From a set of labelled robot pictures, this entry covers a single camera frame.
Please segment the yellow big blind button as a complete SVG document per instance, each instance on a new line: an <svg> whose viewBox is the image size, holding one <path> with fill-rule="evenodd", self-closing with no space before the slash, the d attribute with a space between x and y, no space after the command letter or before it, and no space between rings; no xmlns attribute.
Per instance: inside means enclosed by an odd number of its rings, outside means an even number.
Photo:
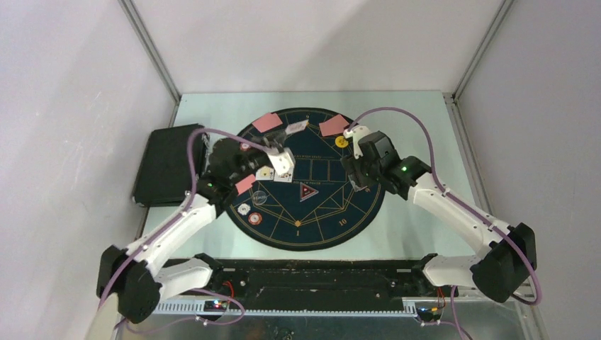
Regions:
<svg viewBox="0 0 601 340"><path fill-rule="evenodd" d="M340 135L335 138L335 145L340 149L344 149L349 145L349 142L342 135Z"/></svg>

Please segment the white poker chip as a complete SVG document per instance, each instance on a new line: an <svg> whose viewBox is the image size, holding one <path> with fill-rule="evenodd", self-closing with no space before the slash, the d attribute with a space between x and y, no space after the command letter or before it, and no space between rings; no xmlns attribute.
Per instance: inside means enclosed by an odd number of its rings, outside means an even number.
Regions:
<svg viewBox="0 0 601 340"><path fill-rule="evenodd" d="M241 203L240 205L237 206L237 212L242 216L248 215L250 211L251 211L251 207L250 207L250 205L248 205L246 203Z"/></svg>

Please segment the single red playing card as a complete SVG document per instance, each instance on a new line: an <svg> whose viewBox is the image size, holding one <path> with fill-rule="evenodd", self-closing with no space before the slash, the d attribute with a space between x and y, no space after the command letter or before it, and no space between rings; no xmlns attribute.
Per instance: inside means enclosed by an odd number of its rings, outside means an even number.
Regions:
<svg viewBox="0 0 601 340"><path fill-rule="evenodd" d="M252 122L252 126L256 128L260 133L277 128L282 124L283 122L277 113L265 113L264 115Z"/></svg>

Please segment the red triangular marker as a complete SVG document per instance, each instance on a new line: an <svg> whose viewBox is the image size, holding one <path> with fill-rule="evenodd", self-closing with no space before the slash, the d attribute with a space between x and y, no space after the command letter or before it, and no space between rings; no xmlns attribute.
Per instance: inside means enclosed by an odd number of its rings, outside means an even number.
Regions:
<svg viewBox="0 0 601 340"><path fill-rule="evenodd" d="M300 183L299 201L304 202L319 193L318 189L309 186L306 183Z"/></svg>

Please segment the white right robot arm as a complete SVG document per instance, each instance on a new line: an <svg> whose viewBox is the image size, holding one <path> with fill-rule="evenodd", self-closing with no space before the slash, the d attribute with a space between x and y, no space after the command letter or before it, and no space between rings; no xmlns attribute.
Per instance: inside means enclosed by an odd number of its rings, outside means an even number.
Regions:
<svg viewBox="0 0 601 340"><path fill-rule="evenodd" d="M505 302L537 267L534 231L512 226L458 196L434 177L417 157L400 158L390 138L360 125L343 132L352 144L342 166L355 191L379 185L421 207L457 233L473 250L471 256L428 254L412 268L416 293L430 296L442 286L475 288L487 298Z"/></svg>

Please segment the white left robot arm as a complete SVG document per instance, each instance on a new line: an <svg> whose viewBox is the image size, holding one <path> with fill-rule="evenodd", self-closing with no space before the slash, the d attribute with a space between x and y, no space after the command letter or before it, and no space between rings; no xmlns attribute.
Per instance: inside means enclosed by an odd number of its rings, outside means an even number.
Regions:
<svg viewBox="0 0 601 340"><path fill-rule="evenodd" d="M193 159L196 138L205 133L221 135L213 146L208 170L199 173ZM224 209L254 182L263 166L276 174L290 171L292 151L285 147L287 132L246 140L222 130L201 127L186 142L191 189L179 209L157 229L124 248L108 247L101 255L96 294L98 308L116 297L116 311L138 324L164 300L200 288L207 295L219 293L224 276L203 259L166 267L172 254L203 227L217 220Z"/></svg>

